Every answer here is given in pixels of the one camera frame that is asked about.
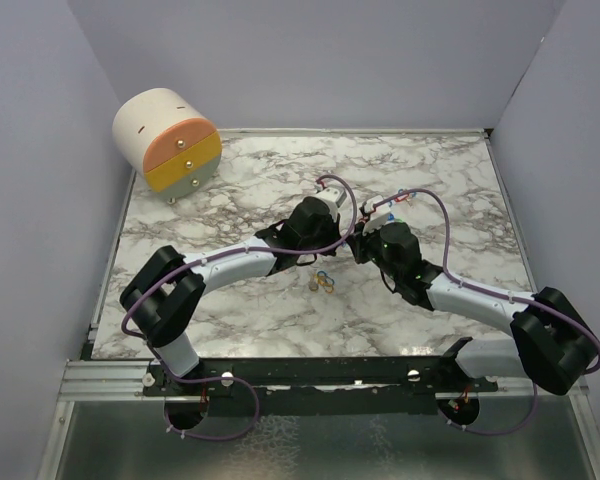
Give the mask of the orange blue carabiner cluster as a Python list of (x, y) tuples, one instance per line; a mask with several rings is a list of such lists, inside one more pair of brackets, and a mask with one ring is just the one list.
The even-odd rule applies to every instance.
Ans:
[(318, 271), (314, 275), (315, 283), (321, 287), (327, 294), (332, 294), (335, 290), (335, 280), (324, 270)]

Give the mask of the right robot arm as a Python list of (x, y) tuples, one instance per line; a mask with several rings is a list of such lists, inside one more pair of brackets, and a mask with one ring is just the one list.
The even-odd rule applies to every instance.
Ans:
[(366, 231), (358, 223), (347, 240), (359, 264), (376, 265), (385, 286), (409, 304), (448, 312), (507, 334), (469, 340), (439, 367), (441, 383), (461, 391), (475, 377), (527, 377), (543, 390), (566, 394), (600, 358), (600, 342), (559, 290), (511, 292), (471, 283), (423, 259), (405, 223)]

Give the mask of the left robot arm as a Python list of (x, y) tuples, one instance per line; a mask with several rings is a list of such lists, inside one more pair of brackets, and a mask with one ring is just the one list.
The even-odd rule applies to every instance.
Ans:
[(300, 266), (305, 255), (333, 255), (325, 248), (341, 239), (339, 207), (345, 197), (335, 187), (308, 196), (289, 218), (231, 247), (189, 256), (171, 245), (154, 252), (119, 303), (168, 368), (166, 382), (175, 392), (190, 394), (200, 385), (200, 359), (186, 328), (203, 295)]

